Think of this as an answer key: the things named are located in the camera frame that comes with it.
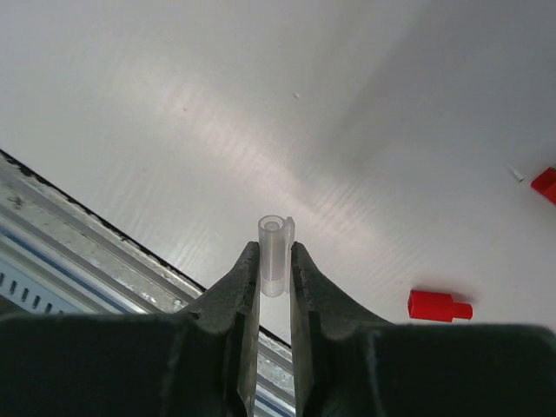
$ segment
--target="red block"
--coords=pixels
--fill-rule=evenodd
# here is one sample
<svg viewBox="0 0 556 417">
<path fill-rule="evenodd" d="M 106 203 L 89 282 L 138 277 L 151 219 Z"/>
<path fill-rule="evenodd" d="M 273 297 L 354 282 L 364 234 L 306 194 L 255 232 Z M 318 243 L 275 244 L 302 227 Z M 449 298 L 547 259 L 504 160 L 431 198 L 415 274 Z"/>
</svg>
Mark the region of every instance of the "red block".
<svg viewBox="0 0 556 417">
<path fill-rule="evenodd" d="M 531 182 L 531 187 L 556 204 L 556 169 L 547 169 Z"/>
<path fill-rule="evenodd" d="M 470 320 L 473 317 L 473 307 L 464 302 L 455 302 L 450 294 L 414 289 L 409 294 L 407 309 L 412 319 L 451 323 L 454 318 Z"/>
</svg>

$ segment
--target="red cap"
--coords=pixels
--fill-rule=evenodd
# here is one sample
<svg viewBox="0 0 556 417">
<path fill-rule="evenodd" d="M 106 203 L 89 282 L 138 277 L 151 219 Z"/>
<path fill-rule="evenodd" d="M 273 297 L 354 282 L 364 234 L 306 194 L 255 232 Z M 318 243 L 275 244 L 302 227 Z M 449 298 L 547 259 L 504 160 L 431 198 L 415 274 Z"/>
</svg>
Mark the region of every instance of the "red cap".
<svg viewBox="0 0 556 417">
<path fill-rule="evenodd" d="M 531 182 L 531 187 L 556 204 L 556 169 L 547 169 Z"/>
<path fill-rule="evenodd" d="M 446 321 L 452 319 L 468 319 L 473 317 L 470 304 L 454 302 L 450 294 L 429 293 L 411 290 L 407 303 L 409 317 L 412 319 Z"/>
</svg>

